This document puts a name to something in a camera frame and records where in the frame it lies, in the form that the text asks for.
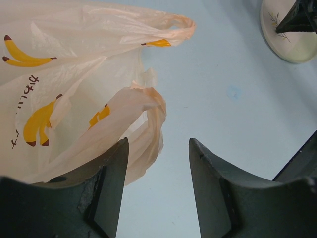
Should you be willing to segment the cream plate with leaf motif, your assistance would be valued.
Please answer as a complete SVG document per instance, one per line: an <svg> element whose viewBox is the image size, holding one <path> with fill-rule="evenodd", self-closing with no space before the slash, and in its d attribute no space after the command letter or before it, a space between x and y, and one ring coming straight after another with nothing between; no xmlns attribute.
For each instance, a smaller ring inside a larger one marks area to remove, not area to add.
<svg viewBox="0 0 317 238"><path fill-rule="evenodd" d="M275 31L295 1L262 1L260 24L266 42L280 58L291 63L305 63L317 55L317 34L315 32L277 34Z"/></svg>

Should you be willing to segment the translucent banana-print plastic bag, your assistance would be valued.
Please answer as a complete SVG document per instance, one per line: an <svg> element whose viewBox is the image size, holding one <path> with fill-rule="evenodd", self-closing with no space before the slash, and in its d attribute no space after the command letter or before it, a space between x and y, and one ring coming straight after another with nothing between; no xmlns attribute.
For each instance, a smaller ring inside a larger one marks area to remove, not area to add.
<svg viewBox="0 0 317 238"><path fill-rule="evenodd" d="M178 46L184 15L88 0L0 3L0 174L48 182L129 142L125 184L163 148L167 112L141 50Z"/></svg>

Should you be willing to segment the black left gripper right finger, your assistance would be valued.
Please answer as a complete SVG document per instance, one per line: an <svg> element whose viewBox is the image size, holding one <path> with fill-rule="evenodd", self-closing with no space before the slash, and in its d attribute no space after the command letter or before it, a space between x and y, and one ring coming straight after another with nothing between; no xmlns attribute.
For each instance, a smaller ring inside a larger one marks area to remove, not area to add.
<svg viewBox="0 0 317 238"><path fill-rule="evenodd" d="M189 161L201 237L316 237L315 177L270 181L227 162L194 138Z"/></svg>

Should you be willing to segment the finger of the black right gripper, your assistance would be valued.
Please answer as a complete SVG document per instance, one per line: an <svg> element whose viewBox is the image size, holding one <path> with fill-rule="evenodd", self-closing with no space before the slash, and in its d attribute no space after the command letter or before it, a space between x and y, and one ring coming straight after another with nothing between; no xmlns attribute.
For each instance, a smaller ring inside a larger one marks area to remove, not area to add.
<svg viewBox="0 0 317 238"><path fill-rule="evenodd" d="M296 0L275 31L317 33L317 0Z"/></svg>

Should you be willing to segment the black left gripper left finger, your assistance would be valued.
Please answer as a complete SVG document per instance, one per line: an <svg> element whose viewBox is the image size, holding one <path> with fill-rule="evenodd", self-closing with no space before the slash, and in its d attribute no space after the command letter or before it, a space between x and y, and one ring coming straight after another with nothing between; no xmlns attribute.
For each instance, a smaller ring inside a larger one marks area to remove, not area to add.
<svg viewBox="0 0 317 238"><path fill-rule="evenodd" d="M115 237L128 155L124 138L90 162L46 183L1 177L1 237Z"/></svg>

